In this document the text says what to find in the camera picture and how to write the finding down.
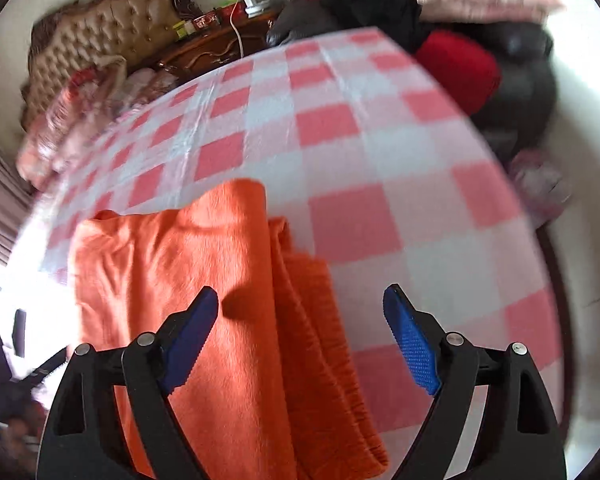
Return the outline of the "beige patterned curtain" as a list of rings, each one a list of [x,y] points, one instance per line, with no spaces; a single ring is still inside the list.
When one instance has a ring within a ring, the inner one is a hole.
[[[34,189],[0,152],[0,263],[6,266],[23,222],[29,217]]]

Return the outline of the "red cushion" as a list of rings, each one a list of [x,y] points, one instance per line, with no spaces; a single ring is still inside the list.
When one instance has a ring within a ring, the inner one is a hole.
[[[502,82],[494,55],[455,32],[430,32],[415,60],[467,116],[480,112]]]

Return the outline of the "dark wooden nightstand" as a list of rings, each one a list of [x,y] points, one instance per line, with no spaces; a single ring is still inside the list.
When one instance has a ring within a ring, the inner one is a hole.
[[[234,27],[223,25],[183,40],[160,53],[157,65],[183,80],[191,80],[263,51],[268,47],[266,34],[280,12],[275,9],[255,18],[241,18]]]

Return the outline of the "red boxes on nightstand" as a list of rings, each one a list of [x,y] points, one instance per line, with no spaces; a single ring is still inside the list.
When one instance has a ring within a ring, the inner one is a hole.
[[[172,26],[178,40],[199,36],[211,32],[213,29],[228,26],[230,19],[235,22],[247,16],[244,0],[231,1],[227,6],[214,8],[198,18],[188,18]]]

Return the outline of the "tufted beige headboard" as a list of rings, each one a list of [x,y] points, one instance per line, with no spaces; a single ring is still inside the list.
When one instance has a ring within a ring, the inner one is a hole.
[[[20,125],[27,129],[77,70],[107,55],[142,67],[178,39],[175,25],[201,16],[194,0],[75,1],[32,27]]]

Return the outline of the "black clothes pile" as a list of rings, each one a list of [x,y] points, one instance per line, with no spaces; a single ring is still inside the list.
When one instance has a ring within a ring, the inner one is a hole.
[[[375,27],[409,54],[424,42],[417,0],[320,0],[343,29]]]

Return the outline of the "black leather sofa chair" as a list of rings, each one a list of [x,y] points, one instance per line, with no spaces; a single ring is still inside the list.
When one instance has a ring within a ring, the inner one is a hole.
[[[502,82],[480,112],[469,116],[496,158],[509,165],[523,150],[535,148],[550,122],[557,98],[550,68],[553,39],[543,26],[526,22],[431,23],[420,14],[425,33],[447,30],[475,41],[496,58]],[[328,32],[345,30],[320,0],[287,0],[266,36],[269,46],[283,46]]]

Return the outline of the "pink white checkered bed cover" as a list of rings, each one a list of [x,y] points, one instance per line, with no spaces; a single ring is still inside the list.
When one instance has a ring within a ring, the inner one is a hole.
[[[175,89],[103,134],[38,202],[9,267],[28,312],[26,356],[73,344],[66,284],[76,225],[180,208],[251,178],[294,244],[324,259],[365,401],[397,465],[429,400],[382,314],[396,283],[480,346],[527,346],[562,395],[555,300],[501,165],[429,74],[373,29],[245,58]]]

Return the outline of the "pink floral folded quilt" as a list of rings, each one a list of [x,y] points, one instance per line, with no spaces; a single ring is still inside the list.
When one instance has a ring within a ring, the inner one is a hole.
[[[142,68],[130,75],[120,55],[78,70],[27,130],[16,168],[44,191],[102,134],[180,84],[170,70]]]

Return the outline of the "orange pants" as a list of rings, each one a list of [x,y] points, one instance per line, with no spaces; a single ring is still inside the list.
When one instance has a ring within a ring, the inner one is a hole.
[[[123,347],[204,287],[219,314],[173,411],[213,479],[370,479],[389,457],[358,385],[324,261],[265,190],[225,182],[182,209],[81,222],[69,256],[80,337]]]

